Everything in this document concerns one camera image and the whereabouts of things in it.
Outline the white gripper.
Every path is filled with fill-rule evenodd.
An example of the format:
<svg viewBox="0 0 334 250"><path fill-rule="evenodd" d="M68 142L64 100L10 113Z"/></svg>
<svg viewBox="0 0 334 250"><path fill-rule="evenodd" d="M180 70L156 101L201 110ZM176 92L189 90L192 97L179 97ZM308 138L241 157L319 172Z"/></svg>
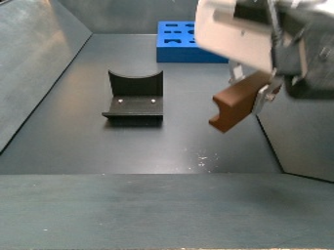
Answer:
<svg viewBox="0 0 334 250"><path fill-rule="evenodd" d="M203 50L231 60L231 84L244 79L241 63L264 72L272 70L271 28L235 18L235 8L236 0L197 0L195 11L195 42ZM283 78L275 76L259 89L251 110L253 115L273 101L281 84Z"/></svg>

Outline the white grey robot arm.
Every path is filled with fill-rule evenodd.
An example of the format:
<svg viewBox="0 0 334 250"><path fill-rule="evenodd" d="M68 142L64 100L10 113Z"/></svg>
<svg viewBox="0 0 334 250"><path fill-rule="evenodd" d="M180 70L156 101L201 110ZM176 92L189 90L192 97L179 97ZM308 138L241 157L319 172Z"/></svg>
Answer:
<svg viewBox="0 0 334 250"><path fill-rule="evenodd" d="M296 99L334 100L334 0L197 0L195 42L269 75L253 112L279 87Z"/></svg>

